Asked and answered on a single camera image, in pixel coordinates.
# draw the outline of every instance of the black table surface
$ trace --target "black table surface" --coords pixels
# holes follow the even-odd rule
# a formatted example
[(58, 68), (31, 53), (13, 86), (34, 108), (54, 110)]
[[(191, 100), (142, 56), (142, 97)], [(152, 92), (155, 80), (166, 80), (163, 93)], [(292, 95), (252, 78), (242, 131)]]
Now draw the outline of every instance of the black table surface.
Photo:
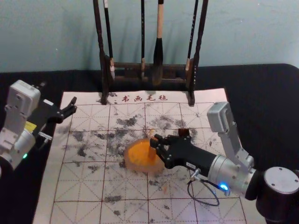
[[(255, 158), (255, 168), (273, 166), (299, 169), (299, 69), (288, 64), (258, 64), (200, 67), (197, 90), (225, 88), (243, 147)], [(21, 79), (47, 86), (42, 97), (60, 105), (64, 91), (101, 91), (99, 71), (70, 70), (53, 72), (0, 73), (0, 127), (5, 119), (9, 86)], [(152, 90), (137, 83), (117, 84), (113, 91)], [(163, 84), (159, 89), (173, 90)], [(47, 126), (47, 134), (55, 126)], [(14, 173), (0, 180), (0, 223), (33, 222), (43, 172), (50, 146), (31, 150)], [(298, 223), (298, 212), (288, 223)]]

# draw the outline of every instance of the brush pen handle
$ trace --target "brush pen handle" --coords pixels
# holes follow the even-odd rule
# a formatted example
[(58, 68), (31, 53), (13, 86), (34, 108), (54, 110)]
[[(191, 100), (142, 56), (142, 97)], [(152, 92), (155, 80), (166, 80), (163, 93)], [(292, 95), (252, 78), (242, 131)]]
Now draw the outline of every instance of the brush pen handle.
[(106, 29), (107, 29), (109, 56), (110, 56), (110, 58), (113, 58), (111, 30), (110, 30), (110, 20), (109, 20), (109, 11), (108, 11), (108, 0), (103, 0), (103, 2), (104, 2), (104, 10), (105, 10), (105, 20), (106, 20)]
[(94, 10), (94, 17), (95, 17), (95, 26), (98, 34), (99, 49), (101, 54), (104, 53), (104, 46), (103, 46), (102, 25), (100, 20), (100, 9), (99, 9), (98, 0), (93, 0), (93, 10)]
[(195, 23), (196, 23), (197, 7), (198, 7), (198, 0), (195, 0), (191, 34), (190, 34), (190, 42), (189, 42), (189, 49), (188, 49), (188, 57), (187, 57), (189, 59), (190, 59), (191, 50), (192, 50), (192, 42), (193, 42), (193, 34), (194, 34), (194, 28), (195, 28)]
[(158, 0), (157, 38), (162, 38), (164, 17), (164, 0)]
[(145, 21), (144, 21), (144, 0), (141, 0), (141, 58), (144, 59), (144, 35), (145, 35)]
[(145, 58), (141, 59), (141, 71), (145, 71)]
[(204, 33), (205, 28), (205, 22), (206, 22), (206, 11), (207, 11), (207, 5), (209, 3), (209, 0), (203, 0), (202, 7), (201, 7), (201, 14), (200, 14), (200, 21), (199, 21), (199, 29), (198, 29), (198, 37), (196, 42), (196, 48), (195, 53), (193, 57), (193, 68), (192, 68), (192, 76), (191, 80), (193, 79), (193, 82), (191, 81), (189, 89), (194, 90), (195, 83), (196, 83), (196, 76), (198, 71), (198, 64), (199, 64), (199, 51), (201, 46), (201, 39), (202, 35)]

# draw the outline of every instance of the calligraphy brush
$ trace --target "calligraphy brush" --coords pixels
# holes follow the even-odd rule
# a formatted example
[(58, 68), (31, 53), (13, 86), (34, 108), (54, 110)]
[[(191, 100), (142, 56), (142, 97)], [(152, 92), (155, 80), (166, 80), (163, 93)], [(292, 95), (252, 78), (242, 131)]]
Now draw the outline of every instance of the calligraphy brush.
[(192, 73), (191, 73), (191, 80), (190, 80), (190, 86), (189, 86), (189, 90), (192, 90), (192, 91), (194, 90), (196, 75), (197, 75), (197, 71), (198, 71), (199, 51), (200, 51), (201, 40), (202, 40), (202, 36), (204, 33), (204, 28), (205, 28), (206, 11), (207, 11), (208, 3), (209, 3), (209, 0), (203, 0), (203, 2), (202, 2), (199, 28), (198, 28), (198, 37), (197, 37), (196, 48), (195, 48), (195, 53), (194, 53), (194, 57), (193, 57)]
[(193, 13), (193, 21), (192, 21), (192, 27), (191, 27), (189, 49), (188, 49), (188, 56), (187, 56), (187, 62), (186, 62), (186, 68), (185, 68), (186, 71), (189, 70), (189, 65), (190, 65), (190, 55), (191, 55), (191, 49), (192, 49), (194, 28), (195, 28), (195, 23), (196, 23), (197, 6), (198, 6), (198, 0), (195, 0), (194, 13)]
[(112, 41), (111, 41), (111, 30), (110, 30), (110, 20), (109, 20), (109, 11), (108, 11), (108, 0), (104, 1), (104, 10), (105, 10), (105, 20), (106, 20), (106, 29), (107, 29), (107, 37), (108, 37), (108, 46), (109, 46), (109, 56), (110, 56), (110, 72), (111, 76), (115, 78), (115, 68), (114, 68), (114, 59), (112, 52)]
[(153, 85), (159, 85), (163, 77), (163, 16), (164, 16), (164, 0), (158, 0), (158, 20), (157, 20), (157, 39), (154, 51), (154, 64), (152, 71)]
[(102, 37), (102, 25), (100, 19), (100, 9), (98, 0), (93, 0), (93, 10), (94, 10), (94, 18), (95, 18), (95, 26), (97, 29), (98, 34), (98, 43), (100, 49), (100, 64), (101, 64), (101, 71), (102, 71), (102, 78), (104, 78), (106, 74), (106, 63), (105, 63), (105, 52), (104, 52), (104, 44), (103, 44), (103, 37)]
[(141, 0), (141, 78), (144, 77), (145, 58), (144, 58), (144, 0)]

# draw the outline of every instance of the wall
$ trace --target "wall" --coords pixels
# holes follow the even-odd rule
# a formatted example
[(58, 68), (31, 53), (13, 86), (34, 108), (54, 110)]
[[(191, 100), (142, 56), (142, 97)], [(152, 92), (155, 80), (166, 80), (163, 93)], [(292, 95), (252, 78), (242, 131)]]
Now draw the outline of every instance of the wall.
[[(194, 1), (165, 0), (165, 63), (186, 61)], [(102, 0), (99, 3), (108, 53)], [(109, 9), (116, 61), (139, 62), (140, 1), (110, 0)], [(299, 67), (298, 10), (297, 0), (210, 0), (200, 65)], [(152, 62), (157, 0), (145, 0), (145, 14), (146, 61)], [(0, 0), (0, 72), (99, 68), (92, 0)]]

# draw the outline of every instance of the grid paper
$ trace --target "grid paper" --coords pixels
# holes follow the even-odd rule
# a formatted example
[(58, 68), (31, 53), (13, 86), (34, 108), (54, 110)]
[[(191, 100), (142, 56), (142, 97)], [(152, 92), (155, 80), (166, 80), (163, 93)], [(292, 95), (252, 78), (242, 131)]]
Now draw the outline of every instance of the grid paper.
[[(177, 134), (189, 128), (195, 146), (224, 154), (206, 113), (223, 90), (197, 91), (194, 107), (181, 92), (122, 92), (110, 94), (108, 105), (97, 93), (64, 93), (62, 107), (76, 96), (77, 112), (57, 125), (34, 223), (265, 223), (252, 218), (244, 201), (214, 189), (219, 207), (200, 204), (187, 193), (190, 171), (164, 169), (155, 176), (125, 168), (123, 151), (137, 139), (153, 134)], [(200, 183), (192, 183), (196, 198), (214, 203)]]

